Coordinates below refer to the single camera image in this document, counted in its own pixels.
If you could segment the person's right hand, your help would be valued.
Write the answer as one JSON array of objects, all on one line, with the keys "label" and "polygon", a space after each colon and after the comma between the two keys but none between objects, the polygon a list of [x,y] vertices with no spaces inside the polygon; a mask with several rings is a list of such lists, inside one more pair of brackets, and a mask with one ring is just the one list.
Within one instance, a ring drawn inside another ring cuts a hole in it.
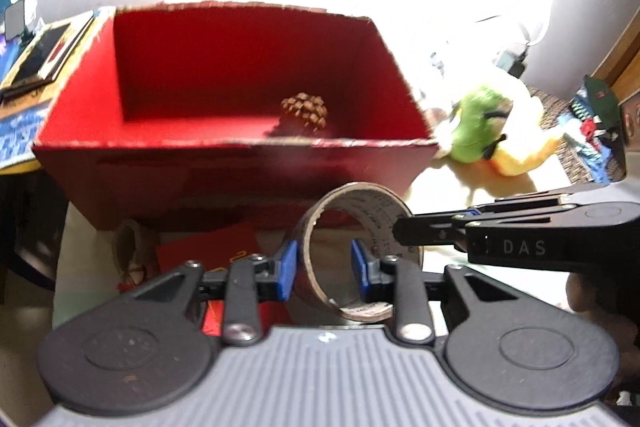
[{"label": "person's right hand", "polygon": [[613,388],[639,390],[639,295],[625,274],[570,273],[566,282],[570,309],[603,327],[620,349]]}]

